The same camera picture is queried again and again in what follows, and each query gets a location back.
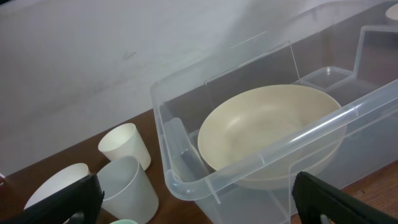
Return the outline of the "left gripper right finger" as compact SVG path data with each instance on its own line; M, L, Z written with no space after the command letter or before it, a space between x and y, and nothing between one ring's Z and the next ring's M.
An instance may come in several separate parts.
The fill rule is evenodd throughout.
M322 215L334 223L397 224L396 218L366 205L308 172L296 175L292 196L304 224L322 224Z

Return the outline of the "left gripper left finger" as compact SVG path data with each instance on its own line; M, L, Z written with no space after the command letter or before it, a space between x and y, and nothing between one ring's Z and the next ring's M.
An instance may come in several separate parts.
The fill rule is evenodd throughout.
M101 211L104 192L97 175L88 174L22 213L1 224L82 223L95 224Z

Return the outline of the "cream plate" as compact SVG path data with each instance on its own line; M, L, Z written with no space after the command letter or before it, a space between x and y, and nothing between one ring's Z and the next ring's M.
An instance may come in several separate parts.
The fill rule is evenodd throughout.
M398 4L391 6L385 13L386 18L391 22L398 21Z
M268 146L306 125L340 109L330 95L301 85L271 85L238 94L214 109L198 134L198 150L205 162L220 170ZM278 159L263 169L238 180L237 184L257 190L277 190L288 186L289 165L319 150L303 169L317 174L335 157L346 127Z

